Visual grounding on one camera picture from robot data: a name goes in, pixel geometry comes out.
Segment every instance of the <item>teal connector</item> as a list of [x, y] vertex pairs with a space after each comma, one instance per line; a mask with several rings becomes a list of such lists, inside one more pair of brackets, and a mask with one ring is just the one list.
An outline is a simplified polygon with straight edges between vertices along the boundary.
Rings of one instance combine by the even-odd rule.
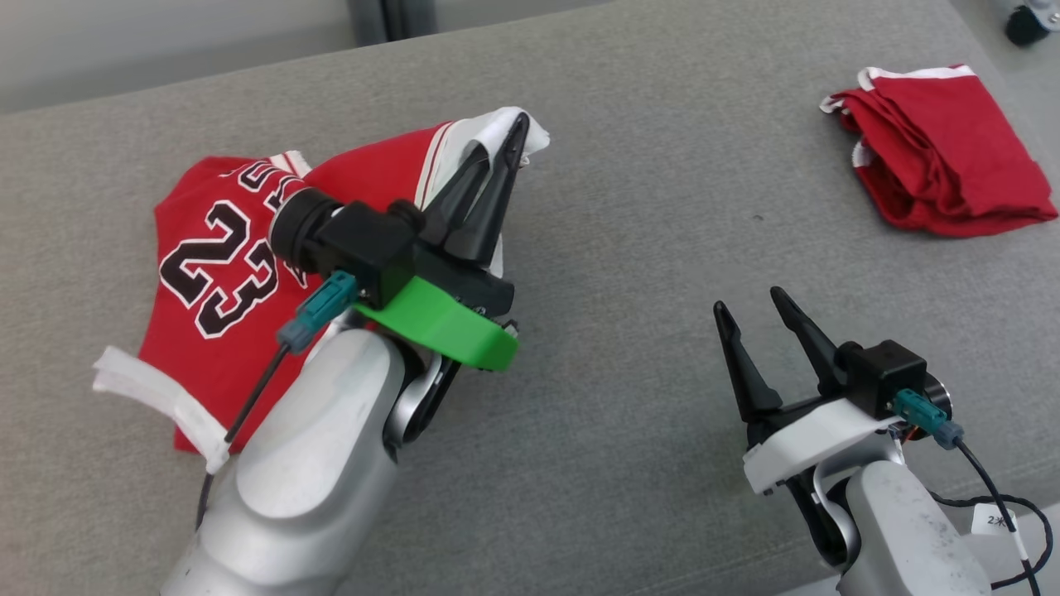
[[946, 422], [944, 411], [912, 389], [902, 389], [896, 393], [895, 407], [891, 409], [909, 424], [920, 426], [930, 435], [934, 435]]
[[336, 270], [295, 311], [295, 318], [277, 332], [277, 340], [290, 346], [298, 354], [331, 320], [353, 305], [357, 297], [357, 280]]
[[955, 441], [965, 435], [960, 424], [947, 420], [944, 411], [911, 389], [902, 389], [895, 393], [891, 409], [909, 424], [916, 424], [935, 437], [935, 442], [942, 449], [954, 449]]

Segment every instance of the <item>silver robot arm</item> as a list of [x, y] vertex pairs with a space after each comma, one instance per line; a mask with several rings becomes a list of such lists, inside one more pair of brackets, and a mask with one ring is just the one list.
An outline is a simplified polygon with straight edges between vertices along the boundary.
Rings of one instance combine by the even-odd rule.
[[925, 435], [896, 416], [894, 396], [916, 391], [951, 416], [926, 363], [894, 341], [836, 348], [779, 287], [773, 301], [820, 381], [820, 397], [784, 405], [740, 341], [725, 304], [714, 317], [740, 415], [744, 473], [770, 495], [785, 487], [814, 545], [842, 578], [843, 596], [971, 596], [990, 581], [932, 495], [906, 468], [901, 443]]
[[333, 594], [441, 364], [407, 382], [393, 340], [357, 329], [328, 340], [222, 479], [161, 595]]

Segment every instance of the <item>black number print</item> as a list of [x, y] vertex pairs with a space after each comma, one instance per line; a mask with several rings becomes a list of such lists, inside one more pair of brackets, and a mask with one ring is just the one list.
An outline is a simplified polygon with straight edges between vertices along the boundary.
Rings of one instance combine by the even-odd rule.
[[265, 180], [277, 172], [285, 173], [268, 161], [255, 161], [240, 173], [240, 186], [255, 193], [262, 190]]
[[276, 258], [269, 250], [265, 239], [259, 240], [244, 258], [255, 274], [251, 275], [235, 291], [234, 304], [227, 310], [225, 303], [229, 296], [220, 287], [214, 288], [199, 308], [195, 326], [206, 338], [219, 337], [230, 327], [243, 320], [254, 306], [264, 302], [276, 292], [279, 280], [276, 271]]
[[284, 174], [283, 178], [276, 185], [276, 190], [270, 192], [268, 196], [265, 197], [265, 207], [268, 207], [272, 212], [280, 210], [280, 206], [287, 200], [287, 187], [295, 182], [299, 182], [302, 179], [298, 176], [292, 176], [290, 174]]
[[206, 293], [213, 278], [196, 265], [231, 263], [247, 243], [250, 220], [231, 201], [218, 200], [206, 215], [211, 230], [220, 228], [224, 235], [214, 239], [189, 239], [170, 252], [158, 267], [162, 284], [190, 309]]

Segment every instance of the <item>jersey lettering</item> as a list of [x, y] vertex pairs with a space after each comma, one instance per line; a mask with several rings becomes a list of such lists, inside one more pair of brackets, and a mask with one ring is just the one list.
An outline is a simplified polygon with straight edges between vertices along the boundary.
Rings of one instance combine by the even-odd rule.
[[279, 285], [276, 258], [269, 250], [265, 239], [254, 243], [244, 260], [254, 269], [255, 275], [260, 276], [264, 271], [265, 279], [258, 279], [254, 275], [248, 277], [235, 291], [235, 303], [227, 310], [224, 309], [224, 305], [229, 301], [228, 294], [220, 287], [214, 288], [202, 302], [198, 316], [195, 317], [195, 327], [198, 328], [202, 337], [207, 339], [220, 337], [229, 328], [243, 320], [243, 317], [247, 316], [247, 313], [254, 306], [264, 302], [276, 292]]
[[214, 230], [220, 227], [225, 235], [218, 239], [190, 239], [182, 241], [158, 267], [162, 284], [191, 309], [206, 293], [213, 278], [195, 265], [231, 263], [247, 244], [250, 218], [229, 200], [218, 200], [206, 214], [206, 225]]
[[[263, 191], [270, 190], [264, 199], [257, 200], [262, 200], [271, 213], [280, 210], [288, 198], [287, 193], [292, 187], [301, 182], [301, 178], [277, 168], [268, 160], [254, 161], [220, 174], [222, 178], [230, 176], [234, 176], [240, 187], [259, 197], [264, 194]], [[276, 257], [266, 239], [253, 242], [246, 249], [250, 242], [250, 217], [235, 204], [228, 199], [214, 203], [205, 221], [210, 230], [219, 229], [223, 233], [217, 238], [181, 241], [162, 259], [158, 274], [162, 284], [180, 299], [186, 309], [192, 310], [198, 304], [195, 327], [202, 337], [212, 339], [224, 335], [254, 306], [272, 296], [279, 287], [280, 279]], [[226, 276], [229, 280], [225, 283], [228, 285], [226, 291], [207, 273], [206, 266], [231, 265], [241, 255], [253, 271], [234, 291], [228, 285], [231, 276]], [[303, 271], [288, 263], [283, 265], [299, 286], [308, 287], [308, 280]]]

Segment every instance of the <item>camera lens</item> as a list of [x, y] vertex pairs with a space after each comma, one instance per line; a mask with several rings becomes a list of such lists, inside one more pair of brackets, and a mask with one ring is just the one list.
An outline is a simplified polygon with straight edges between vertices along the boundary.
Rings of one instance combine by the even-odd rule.
[[341, 207], [342, 204], [315, 188], [298, 191], [272, 217], [268, 230], [269, 248], [298, 269], [318, 273], [313, 251], [306, 244], [313, 243], [320, 227]]

